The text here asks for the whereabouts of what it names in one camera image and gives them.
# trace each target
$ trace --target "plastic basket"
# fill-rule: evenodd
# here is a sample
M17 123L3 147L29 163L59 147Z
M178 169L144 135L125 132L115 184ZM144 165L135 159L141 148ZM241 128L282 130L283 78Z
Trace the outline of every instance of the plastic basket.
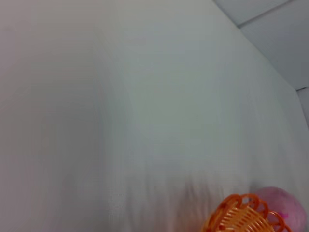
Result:
M227 197L201 232L292 232L282 217L254 194Z

